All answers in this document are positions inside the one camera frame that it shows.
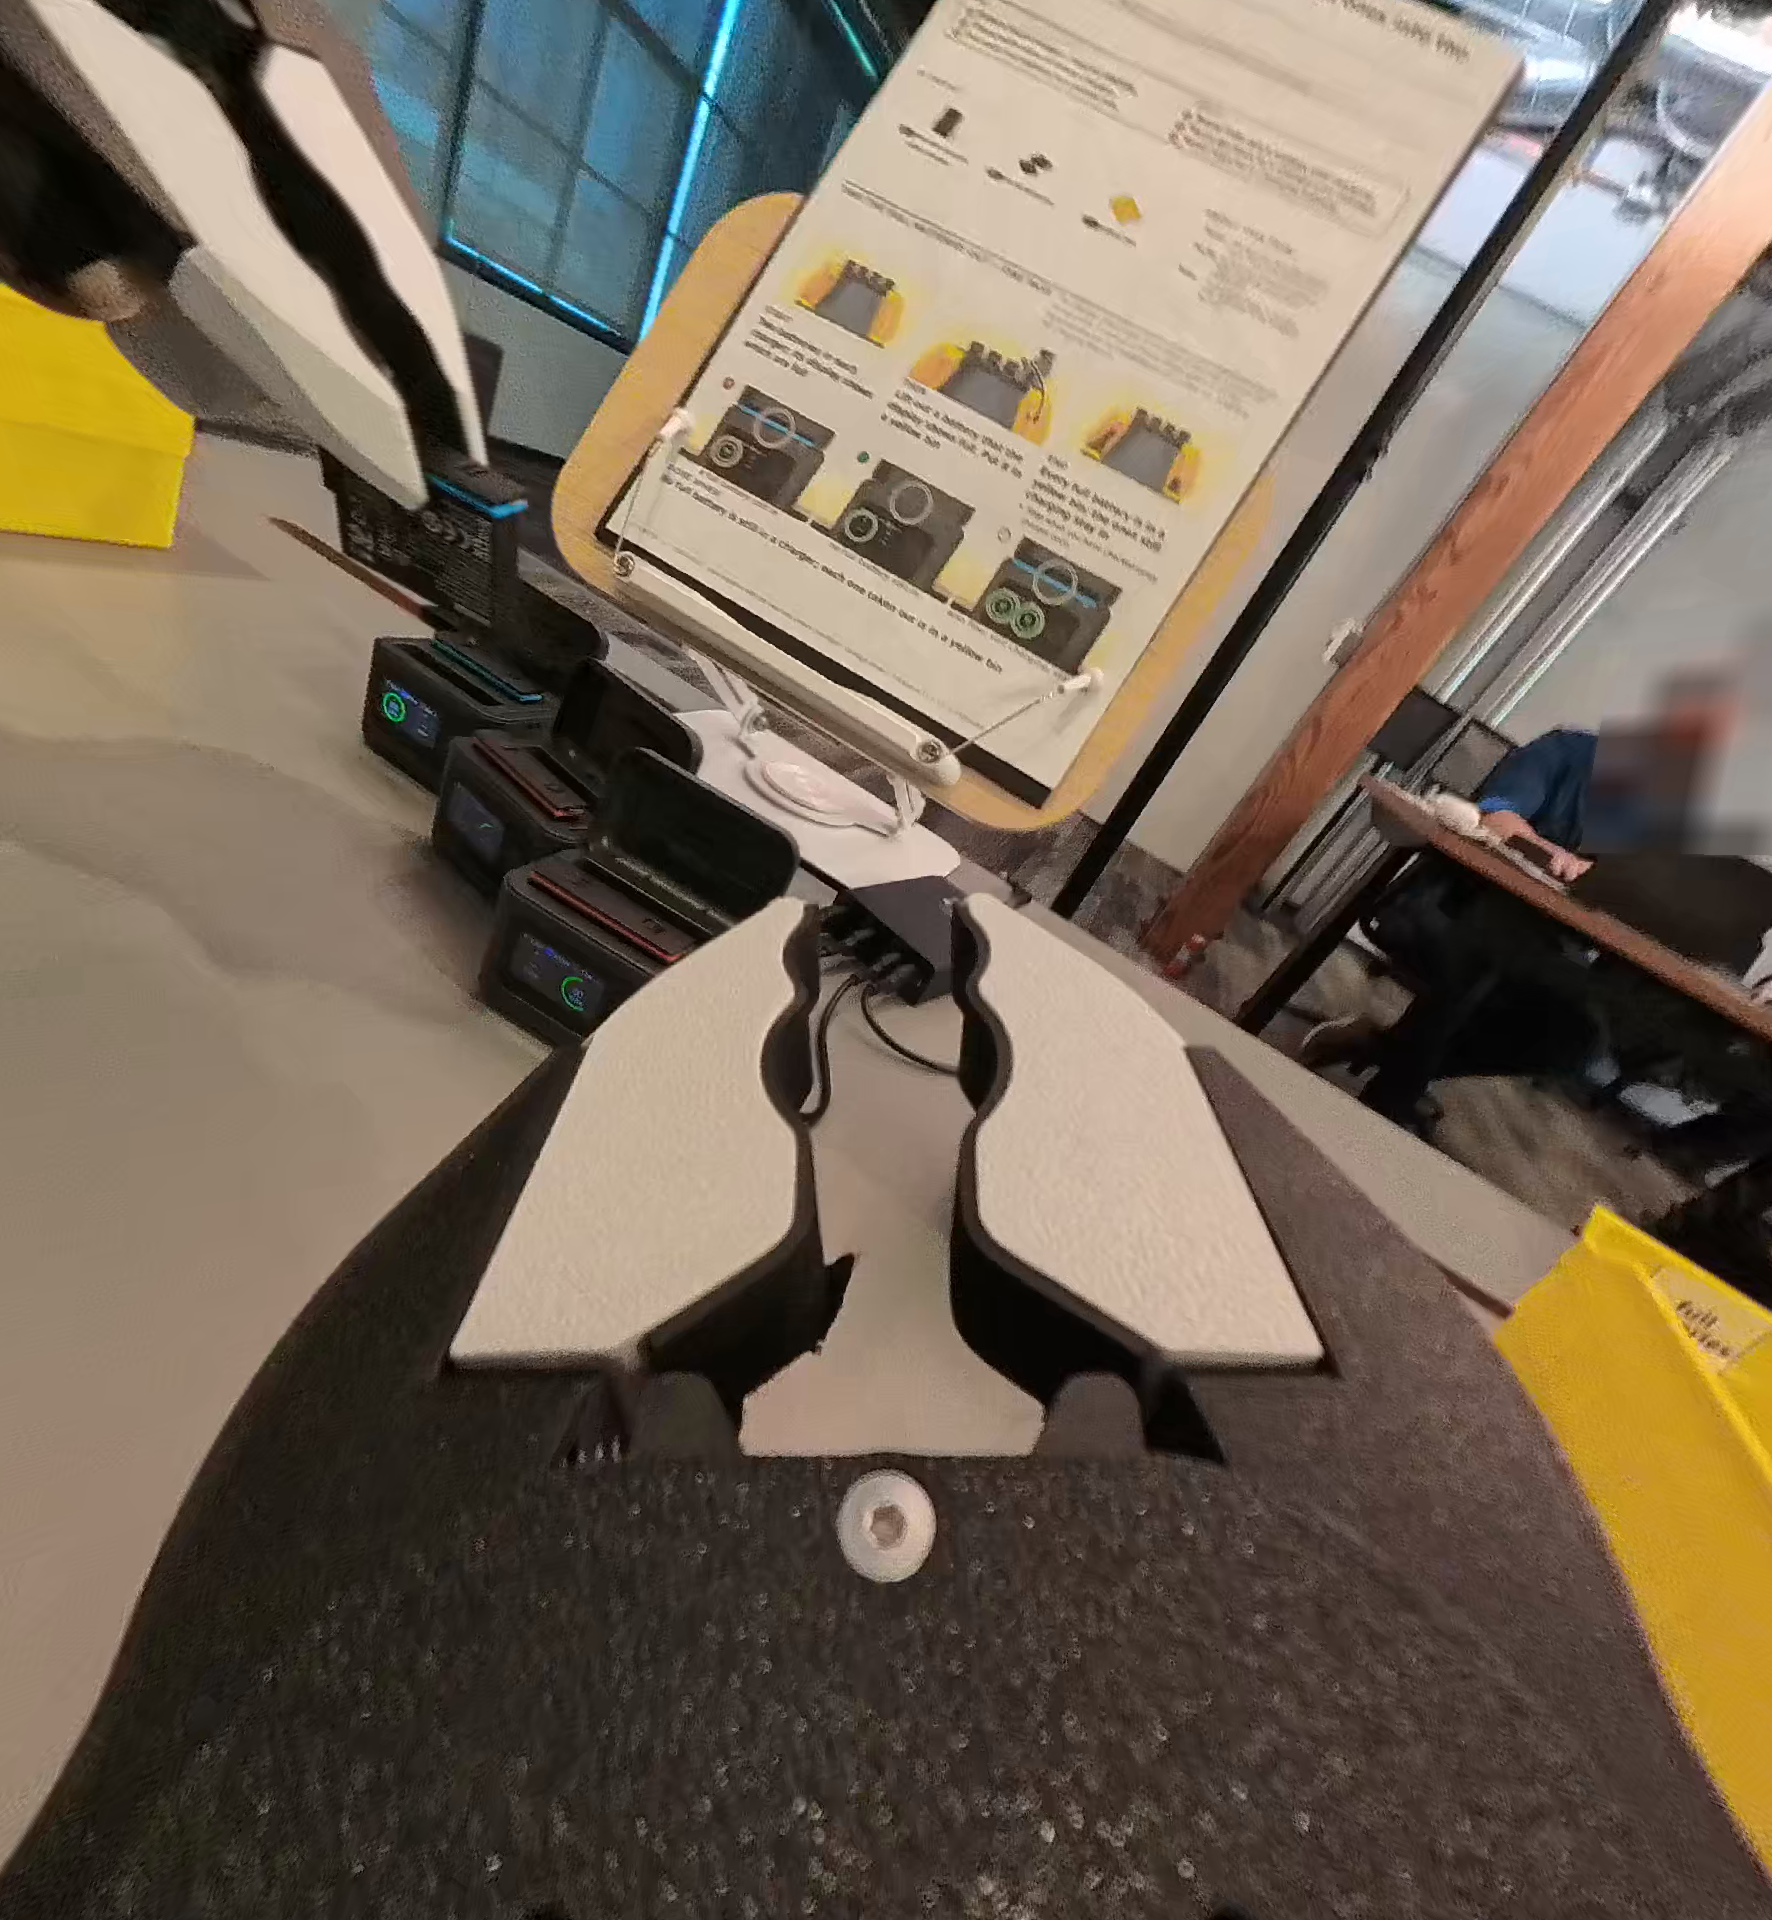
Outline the large glass window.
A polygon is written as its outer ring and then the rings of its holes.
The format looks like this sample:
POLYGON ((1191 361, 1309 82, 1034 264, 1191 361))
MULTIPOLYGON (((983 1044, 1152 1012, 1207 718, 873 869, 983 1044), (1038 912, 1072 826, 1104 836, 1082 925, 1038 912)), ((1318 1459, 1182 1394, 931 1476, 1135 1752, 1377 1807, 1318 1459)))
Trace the large glass window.
POLYGON ((909 38, 862 2, 336 12, 445 257, 610 350, 730 207, 820 177, 909 38))

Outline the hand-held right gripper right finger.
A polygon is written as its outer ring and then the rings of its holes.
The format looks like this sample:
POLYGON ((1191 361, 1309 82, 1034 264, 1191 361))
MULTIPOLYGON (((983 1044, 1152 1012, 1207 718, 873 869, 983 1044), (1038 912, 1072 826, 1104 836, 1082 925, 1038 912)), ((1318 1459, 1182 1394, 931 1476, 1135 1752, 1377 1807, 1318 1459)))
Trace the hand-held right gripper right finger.
POLYGON ((953 1314, 1010 1378, 1307 1371, 1326 1350, 1185 1038, 1000 900, 953 910, 953 1314))

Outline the white stand base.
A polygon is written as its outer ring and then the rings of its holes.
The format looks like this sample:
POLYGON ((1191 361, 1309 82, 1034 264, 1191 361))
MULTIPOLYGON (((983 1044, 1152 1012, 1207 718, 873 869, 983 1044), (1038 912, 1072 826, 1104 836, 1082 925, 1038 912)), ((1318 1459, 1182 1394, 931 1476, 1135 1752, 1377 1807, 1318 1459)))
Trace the white stand base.
POLYGON ((825 764, 795 753, 763 721, 763 708, 747 708, 733 732, 745 762, 742 780, 763 802, 816 828, 863 831, 883 839, 902 836, 920 823, 924 799, 895 774, 888 774, 889 796, 882 800, 825 764))

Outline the wooden desk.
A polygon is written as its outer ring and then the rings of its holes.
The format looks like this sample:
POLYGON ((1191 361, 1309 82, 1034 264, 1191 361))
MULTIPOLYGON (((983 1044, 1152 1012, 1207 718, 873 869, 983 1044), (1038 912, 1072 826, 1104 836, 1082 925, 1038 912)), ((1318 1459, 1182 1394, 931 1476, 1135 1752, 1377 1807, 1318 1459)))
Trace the wooden desk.
POLYGON ((1371 824, 1392 852, 1430 856, 1474 887, 1456 918, 1470 983, 1593 986, 1584 960, 1606 960, 1691 1003, 1722 1030, 1772 1055, 1772 1003, 1745 986, 1772 938, 1772 866, 1730 853, 1602 856, 1572 881, 1506 853, 1454 796, 1434 802, 1369 777, 1371 824))

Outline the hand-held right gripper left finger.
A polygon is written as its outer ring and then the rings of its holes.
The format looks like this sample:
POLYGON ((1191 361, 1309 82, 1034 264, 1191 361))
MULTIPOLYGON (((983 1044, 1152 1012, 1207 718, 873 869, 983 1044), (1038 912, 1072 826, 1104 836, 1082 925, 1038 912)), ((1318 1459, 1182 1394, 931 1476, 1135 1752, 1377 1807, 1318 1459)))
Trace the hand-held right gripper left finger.
POLYGON ((809 1121, 819 916, 781 899, 586 1043, 451 1338, 461 1369, 774 1378, 837 1316, 809 1121))

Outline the blue-edged black battery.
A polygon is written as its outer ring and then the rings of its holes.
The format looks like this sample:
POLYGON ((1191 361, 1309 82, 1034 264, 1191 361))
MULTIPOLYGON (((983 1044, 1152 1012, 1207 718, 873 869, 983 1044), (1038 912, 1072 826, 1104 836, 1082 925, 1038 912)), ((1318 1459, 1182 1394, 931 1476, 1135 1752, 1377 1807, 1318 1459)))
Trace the blue-edged black battery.
POLYGON ((518 588, 518 526, 528 497, 494 467, 438 450, 427 467, 427 499, 399 507, 328 452, 318 455, 335 501, 347 559, 370 568, 454 622, 501 627, 518 588))

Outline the instruction board on stand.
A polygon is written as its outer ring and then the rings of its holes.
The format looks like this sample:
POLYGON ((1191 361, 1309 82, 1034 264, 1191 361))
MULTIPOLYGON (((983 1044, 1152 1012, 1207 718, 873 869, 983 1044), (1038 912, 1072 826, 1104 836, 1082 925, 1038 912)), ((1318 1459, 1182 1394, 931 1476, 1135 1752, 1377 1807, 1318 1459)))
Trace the instruction board on stand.
POLYGON ((935 4, 612 547, 1041 804, 1521 73, 1432 4, 935 4))

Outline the yellow plastic bin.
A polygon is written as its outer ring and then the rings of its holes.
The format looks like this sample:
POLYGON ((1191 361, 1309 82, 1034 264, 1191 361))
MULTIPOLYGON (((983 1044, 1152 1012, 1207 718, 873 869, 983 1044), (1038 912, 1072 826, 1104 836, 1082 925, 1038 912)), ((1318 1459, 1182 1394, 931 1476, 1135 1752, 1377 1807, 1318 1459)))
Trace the yellow plastic bin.
POLYGON ((103 327, 0 285, 0 535, 167 550, 194 438, 103 327))
POLYGON ((1597 1208, 1496 1347, 1593 1504, 1674 1712, 1772 1880, 1772 1314, 1597 1208))

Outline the black battery charger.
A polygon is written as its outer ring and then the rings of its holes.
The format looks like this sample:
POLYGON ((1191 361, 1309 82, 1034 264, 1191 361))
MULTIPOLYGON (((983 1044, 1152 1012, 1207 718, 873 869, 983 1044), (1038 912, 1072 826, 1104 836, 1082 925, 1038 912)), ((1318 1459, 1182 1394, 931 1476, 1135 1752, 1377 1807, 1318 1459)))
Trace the black battery charger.
POLYGON ((694 774, 700 735, 676 708, 600 660, 582 660, 536 718, 472 732, 447 749, 432 850, 494 899, 515 869, 586 846, 619 764, 648 752, 694 774))
POLYGON ((497 644, 463 631, 378 636, 358 731, 365 748, 437 796, 447 752, 479 732, 544 732, 557 693, 497 644))
MULTIPOLYGON (((628 753, 571 856, 712 938, 790 895, 801 857, 790 831, 648 752, 628 753)), ((541 895, 533 864, 497 887, 477 997, 527 1033, 575 1044, 674 964, 620 943, 541 895)))

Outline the black metal stand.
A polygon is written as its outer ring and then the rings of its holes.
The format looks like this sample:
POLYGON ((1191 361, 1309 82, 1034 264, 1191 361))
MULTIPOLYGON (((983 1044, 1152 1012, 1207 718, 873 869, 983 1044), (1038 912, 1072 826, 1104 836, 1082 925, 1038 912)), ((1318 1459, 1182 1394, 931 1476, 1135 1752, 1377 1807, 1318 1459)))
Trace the black metal stand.
POLYGON ((1365 415, 1353 442, 1313 497, 1304 517, 1292 526, 1279 553, 1258 579, 1224 639, 1212 651, 1193 684, 1141 758, 1132 780, 1098 826, 1091 842, 1066 875, 1050 908, 1072 920, 1108 871, 1113 857, 1126 846, 1166 777, 1174 772, 1200 726, 1224 700, 1236 674, 1266 636, 1307 566, 1326 546, 1353 497, 1374 476, 1387 445, 1424 397, 1476 311, 1502 279, 1546 204, 1558 195, 1569 167, 1581 160, 1600 132, 1627 80, 1649 51, 1664 41, 1676 2, 1642 2, 1629 16, 1594 80, 1579 92, 1573 108, 1546 141, 1539 160, 1525 173, 1518 191, 1499 210, 1494 224, 1454 279, 1413 351, 1400 363, 1376 407, 1365 415))

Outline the red-edged black battery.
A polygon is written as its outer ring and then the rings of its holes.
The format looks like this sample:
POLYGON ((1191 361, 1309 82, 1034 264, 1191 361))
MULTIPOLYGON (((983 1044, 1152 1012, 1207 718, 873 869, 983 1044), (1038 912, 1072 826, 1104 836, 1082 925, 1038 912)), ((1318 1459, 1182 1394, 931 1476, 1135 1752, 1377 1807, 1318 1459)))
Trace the red-edged black battery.
POLYGON ((553 856, 533 864, 533 886, 589 925, 606 928, 620 943, 674 964, 709 938, 707 931, 681 925, 668 908, 620 887, 597 869, 571 856, 553 856))

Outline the black usb hub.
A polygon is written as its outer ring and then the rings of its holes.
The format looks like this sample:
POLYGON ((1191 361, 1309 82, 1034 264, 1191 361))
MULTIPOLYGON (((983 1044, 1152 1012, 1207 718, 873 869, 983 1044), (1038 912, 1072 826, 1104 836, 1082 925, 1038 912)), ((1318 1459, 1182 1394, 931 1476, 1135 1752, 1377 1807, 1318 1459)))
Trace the black usb hub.
POLYGON ((820 912, 823 952, 852 962, 863 982, 907 1006, 953 992, 953 940, 968 895, 923 875, 837 895, 820 912))

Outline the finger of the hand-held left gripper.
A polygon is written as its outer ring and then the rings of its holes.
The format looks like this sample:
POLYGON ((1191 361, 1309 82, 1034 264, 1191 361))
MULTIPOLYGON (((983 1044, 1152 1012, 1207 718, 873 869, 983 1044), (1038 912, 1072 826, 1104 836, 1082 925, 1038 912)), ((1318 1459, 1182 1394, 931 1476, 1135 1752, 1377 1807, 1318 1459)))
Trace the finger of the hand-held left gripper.
POLYGON ((110 113, 188 240, 167 278, 177 311, 345 467, 399 507, 425 507, 402 400, 278 229, 245 146, 201 80, 97 4, 34 2, 33 16, 65 73, 110 113))
POLYGON ((388 377, 421 467, 486 467, 466 337, 364 53, 338 31, 252 41, 242 122, 276 224, 388 377))

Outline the wooden pillar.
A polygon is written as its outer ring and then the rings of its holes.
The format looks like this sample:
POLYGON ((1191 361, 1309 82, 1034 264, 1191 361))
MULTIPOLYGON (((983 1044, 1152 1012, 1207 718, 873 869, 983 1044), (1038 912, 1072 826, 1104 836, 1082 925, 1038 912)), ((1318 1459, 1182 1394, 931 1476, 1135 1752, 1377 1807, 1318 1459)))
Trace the wooden pillar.
POLYGON ((1523 562, 1772 243, 1772 89, 1304 708, 1141 934, 1174 966, 1224 933, 1323 795, 1523 562))

